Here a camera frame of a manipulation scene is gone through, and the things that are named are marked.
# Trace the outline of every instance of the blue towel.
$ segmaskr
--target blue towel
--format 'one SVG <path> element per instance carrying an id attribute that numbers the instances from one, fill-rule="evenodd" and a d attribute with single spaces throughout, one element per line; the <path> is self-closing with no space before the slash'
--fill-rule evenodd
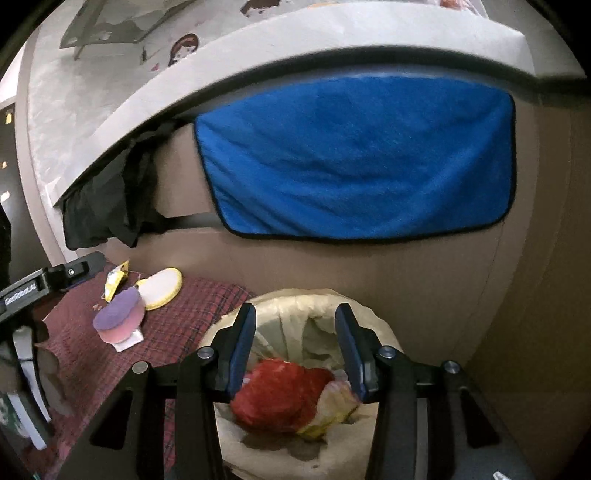
<path id="1" fill-rule="evenodd" d="M 515 183 L 514 103 L 442 77 L 299 83 L 195 120 L 222 220 L 240 235 L 398 239 L 500 220 Z"/>

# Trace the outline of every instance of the trash bin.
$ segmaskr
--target trash bin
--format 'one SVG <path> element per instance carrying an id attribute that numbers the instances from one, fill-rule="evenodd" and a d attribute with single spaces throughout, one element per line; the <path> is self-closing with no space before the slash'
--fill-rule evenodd
<path id="1" fill-rule="evenodd" d="M 256 333 L 247 370 L 259 360 L 281 358 L 306 368 L 344 368 L 335 332 L 335 310 L 349 303 L 359 325 L 374 330 L 383 345 L 401 349 L 388 324 L 369 308 L 333 290 L 279 290 L 250 300 Z M 210 345 L 218 330 L 234 323 L 238 309 L 224 315 L 204 335 Z M 247 432 L 235 423 L 228 405 L 216 405 L 222 456 L 234 473 L 250 479 L 363 479 L 378 405 L 360 405 L 347 423 L 331 426 L 322 442 L 295 435 Z"/>

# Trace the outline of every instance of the cartoon girl picture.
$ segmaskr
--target cartoon girl picture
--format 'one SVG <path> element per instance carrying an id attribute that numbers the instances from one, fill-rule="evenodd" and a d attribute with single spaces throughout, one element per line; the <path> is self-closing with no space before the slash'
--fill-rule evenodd
<path id="1" fill-rule="evenodd" d="M 185 35 L 174 42 L 173 48 L 170 49 L 170 59 L 168 66 L 177 63 L 179 60 L 187 57 L 199 47 L 199 39 L 194 33 Z"/>

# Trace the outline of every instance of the pink sponge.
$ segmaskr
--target pink sponge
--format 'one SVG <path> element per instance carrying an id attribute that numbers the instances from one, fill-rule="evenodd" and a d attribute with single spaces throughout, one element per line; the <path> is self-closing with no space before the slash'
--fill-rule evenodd
<path id="1" fill-rule="evenodd" d="M 93 327 L 105 343 L 127 340 L 142 323 L 145 304 L 135 287 L 124 290 L 96 314 Z"/>

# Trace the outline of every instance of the red plaid tablecloth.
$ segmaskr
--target red plaid tablecloth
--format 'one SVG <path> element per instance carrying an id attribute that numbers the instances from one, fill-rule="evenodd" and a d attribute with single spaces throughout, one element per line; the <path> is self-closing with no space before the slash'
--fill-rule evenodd
<path id="1" fill-rule="evenodd" d="M 162 308 L 146 312 L 141 325 L 144 341 L 123 352 L 103 343 L 92 328 L 101 299 L 105 271 L 72 291 L 46 318 L 50 339 L 43 347 L 60 360 L 60 378 L 75 412 L 64 417 L 52 411 L 56 436 L 51 446 L 27 452 L 25 463 L 43 480 L 53 479 L 76 439 L 115 385 L 137 361 L 154 367 L 179 361 L 197 349 L 209 326 L 253 295 L 244 288 L 212 280 L 185 278 L 178 296 Z M 123 288 L 133 285 L 140 274 L 130 273 Z M 174 401 L 165 410 L 164 462 L 166 470 L 174 464 Z"/>

